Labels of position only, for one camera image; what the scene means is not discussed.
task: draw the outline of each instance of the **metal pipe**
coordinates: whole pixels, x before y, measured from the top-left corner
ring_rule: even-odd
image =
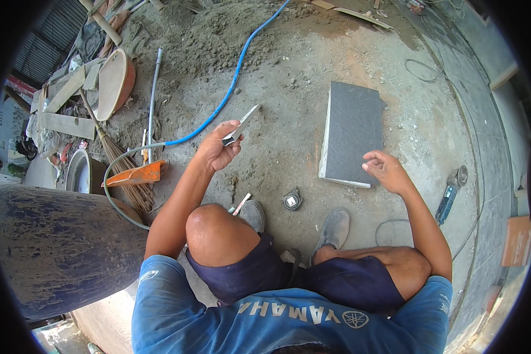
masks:
[[[148,0],[143,0],[141,3],[135,5],[132,10],[130,10],[130,13],[133,14],[136,12],[137,9],[139,9],[140,7],[142,7],[143,5],[145,5],[145,3],[147,3]]]
[[[153,86],[152,86],[152,98],[149,101],[149,125],[148,125],[148,145],[151,145],[152,139],[153,139],[153,110],[156,103],[156,88],[157,88],[157,75],[159,75],[159,67],[161,65],[161,55],[163,53],[163,49],[159,48],[157,49],[157,61],[156,61],[156,73],[153,75]],[[148,149],[148,162],[152,163],[152,148]]]

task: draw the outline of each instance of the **gray shoe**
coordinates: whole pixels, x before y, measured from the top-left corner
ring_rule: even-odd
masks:
[[[321,247],[328,245],[336,250],[340,249],[348,237],[349,227],[350,214],[348,214],[348,210],[344,208],[334,209],[324,222],[323,230],[320,232],[319,243],[309,258],[309,267],[312,267],[312,258]]]
[[[255,232],[265,231],[265,213],[262,205],[256,201],[246,201],[240,209],[240,217],[246,220]]]

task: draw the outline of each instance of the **angle grinder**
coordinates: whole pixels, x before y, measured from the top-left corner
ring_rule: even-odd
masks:
[[[453,207],[456,193],[462,188],[468,181],[468,168],[465,165],[455,169],[446,179],[446,190],[440,201],[439,208],[435,214],[435,220],[439,225],[445,223],[445,220]]]

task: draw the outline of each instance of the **man's right hand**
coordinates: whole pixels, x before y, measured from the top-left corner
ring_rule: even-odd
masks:
[[[414,188],[409,175],[396,157],[374,150],[366,153],[363,158],[368,162],[362,164],[362,168],[377,178],[389,192],[403,196],[406,191]]]
[[[228,146],[222,145],[222,138],[235,131],[239,125],[240,121],[220,123],[200,143],[193,160],[202,161],[213,173],[225,168],[232,162],[234,156],[240,153],[242,149],[240,142],[244,139],[244,136],[240,135],[238,140]]]

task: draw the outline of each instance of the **wooden plank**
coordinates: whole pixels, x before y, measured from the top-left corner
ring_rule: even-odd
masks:
[[[323,1],[323,0],[312,0],[311,4],[317,5],[318,7],[322,7],[325,10],[334,9],[336,7],[333,4]]]
[[[360,18],[362,20],[366,20],[366,21],[375,23],[376,25],[382,26],[386,30],[387,29],[390,29],[390,30],[393,29],[393,27],[391,27],[390,25],[385,24],[385,23],[381,22],[380,20],[373,18],[372,15],[371,15],[371,11],[368,11],[365,14],[361,14],[359,12],[348,10],[348,9],[343,8],[343,7],[337,7],[335,9],[335,11],[344,12],[345,14],[356,16],[357,18]]]
[[[91,17],[93,13],[95,13],[98,9],[100,9],[100,7],[102,6],[102,4],[106,3],[106,0],[96,0],[96,2],[94,3],[92,9],[90,9],[87,13],[86,13],[86,16],[88,17]]]
[[[64,132],[85,139],[94,139],[94,122],[89,118],[42,112],[38,117],[37,124],[42,129]]]
[[[83,84],[83,89],[85,90],[96,90],[97,89],[97,83],[99,82],[99,70],[102,67],[102,64],[97,64],[91,67],[91,70],[89,71],[88,75],[86,76],[85,82]]]
[[[51,102],[47,105],[47,108],[44,110],[45,113],[55,113],[61,108],[62,105],[67,102],[75,92],[80,89],[85,82],[85,67],[81,65],[69,81],[65,83],[63,88],[53,97]]]
[[[49,80],[47,80],[48,83],[52,84],[55,83],[60,78],[64,77],[69,72],[69,64],[65,65],[64,67],[58,69],[56,72],[51,75]]]
[[[97,65],[97,64],[100,64],[100,63],[105,63],[105,62],[106,62],[106,58],[95,58],[95,59],[92,59],[91,61],[89,61],[88,63],[84,64],[85,77],[88,75],[88,73],[91,72],[91,68],[94,65]],[[75,71],[71,71],[70,73],[67,73],[65,76],[63,76],[61,78],[58,78],[55,81],[55,83],[48,83],[47,97],[50,100],[53,99],[53,97],[55,97],[55,95],[58,94],[59,91],[61,91],[63,86],[65,86],[67,81],[69,81],[73,77],[74,74],[75,74]]]
[[[501,75],[499,75],[496,80],[490,82],[490,89],[492,91],[495,91],[504,83],[506,83],[509,79],[511,79],[513,75],[517,74],[518,71],[519,67],[517,67],[517,63],[513,63]]]
[[[385,33],[387,32],[386,30],[382,29],[382,27],[376,25],[376,24],[373,24],[372,25],[376,30],[378,30],[380,33]]]
[[[163,8],[163,4],[159,0],[149,0],[149,2],[156,7],[157,11],[160,11]]]
[[[33,114],[35,111],[37,111],[37,108],[40,106],[40,97],[41,97],[41,90],[35,91],[33,93],[33,101],[32,105],[29,108],[29,113]]]

